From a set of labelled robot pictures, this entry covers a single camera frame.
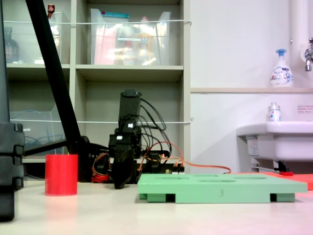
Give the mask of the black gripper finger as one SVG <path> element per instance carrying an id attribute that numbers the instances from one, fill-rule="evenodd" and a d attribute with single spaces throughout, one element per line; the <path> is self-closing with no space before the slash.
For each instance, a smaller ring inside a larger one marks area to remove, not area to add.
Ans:
<path id="1" fill-rule="evenodd" d="M 112 180 L 115 189 L 122 189 L 131 179 L 134 165 L 134 150 L 116 150 L 112 166 Z"/>

